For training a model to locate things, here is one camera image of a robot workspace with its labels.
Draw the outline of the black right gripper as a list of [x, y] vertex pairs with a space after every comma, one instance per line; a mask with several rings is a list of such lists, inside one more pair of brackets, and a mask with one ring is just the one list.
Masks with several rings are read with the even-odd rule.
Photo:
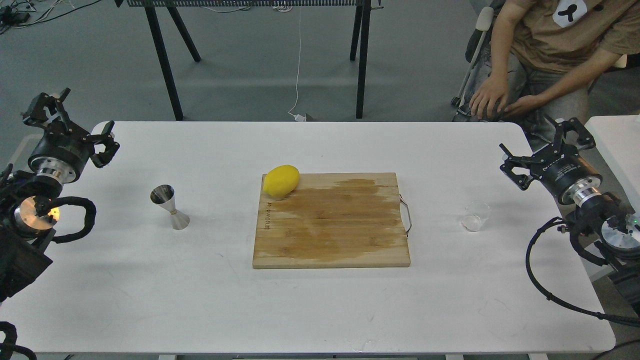
[[499, 169], [521, 191], [537, 180], [561, 205], [583, 205], [601, 194], [602, 176], [580, 157], [581, 151], [596, 148], [594, 136], [576, 117], [547, 117], [546, 122], [554, 128], [551, 149], [546, 146], [530, 156], [516, 156], [500, 143], [504, 156]]

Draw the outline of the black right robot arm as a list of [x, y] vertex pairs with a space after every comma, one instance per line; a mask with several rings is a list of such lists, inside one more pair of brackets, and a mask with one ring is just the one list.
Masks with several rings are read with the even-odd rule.
[[580, 150], [595, 147], [595, 139], [576, 118], [554, 120], [546, 117], [554, 128], [550, 142], [530, 156], [513, 155], [504, 145], [500, 170], [522, 191], [538, 181], [561, 205], [574, 205], [564, 217], [549, 219], [529, 241], [525, 253], [528, 278], [548, 301], [563, 308], [619, 325], [639, 326], [638, 317], [615, 316], [594, 312], [568, 303], [552, 294], [535, 278], [531, 268], [531, 251], [539, 237], [556, 227], [569, 235], [573, 250], [583, 259], [599, 267], [609, 266], [609, 278], [615, 289], [639, 312], [639, 217], [622, 207], [611, 192], [600, 191], [602, 176], [580, 156]]

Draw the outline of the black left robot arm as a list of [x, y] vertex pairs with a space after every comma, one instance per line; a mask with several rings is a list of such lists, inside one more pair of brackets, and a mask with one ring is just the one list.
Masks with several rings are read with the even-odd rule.
[[[45, 255], [50, 243], [70, 243], [86, 237], [95, 225], [97, 208], [78, 196], [62, 197], [63, 186], [77, 182], [87, 162], [107, 166], [120, 148], [108, 121], [100, 134], [92, 134], [71, 121], [64, 101], [70, 89], [58, 96], [40, 93], [23, 114], [23, 123], [43, 130], [27, 160], [28, 170], [8, 164], [1, 173], [0, 245], [1, 300], [25, 289], [52, 264]], [[83, 227], [57, 235], [55, 225], [63, 206], [85, 210]]]

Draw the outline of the person's left hand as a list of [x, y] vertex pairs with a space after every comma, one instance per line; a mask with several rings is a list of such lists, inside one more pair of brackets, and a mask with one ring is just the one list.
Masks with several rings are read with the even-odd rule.
[[525, 95], [518, 98], [512, 104], [505, 107], [502, 113], [503, 119], [512, 119], [525, 116], [526, 114], [544, 106], [546, 102], [540, 95]]

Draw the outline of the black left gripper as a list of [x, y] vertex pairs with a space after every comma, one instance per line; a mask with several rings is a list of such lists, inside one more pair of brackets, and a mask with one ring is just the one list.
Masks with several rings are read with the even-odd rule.
[[[41, 92], [22, 113], [26, 126], [44, 131], [27, 160], [29, 170], [36, 174], [56, 175], [59, 183], [77, 182], [89, 159], [99, 169], [107, 166], [121, 147], [113, 134], [114, 121], [107, 121], [100, 134], [92, 135], [71, 124], [63, 106], [70, 93], [70, 88], [64, 88], [58, 95]], [[102, 145], [103, 151], [95, 152], [96, 145]]]

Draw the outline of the person's right hand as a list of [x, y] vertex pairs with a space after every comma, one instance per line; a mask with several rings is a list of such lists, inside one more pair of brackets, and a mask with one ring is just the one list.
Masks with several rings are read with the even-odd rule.
[[470, 114], [480, 120], [492, 120], [506, 108], [508, 100], [507, 75], [492, 73], [471, 97]]

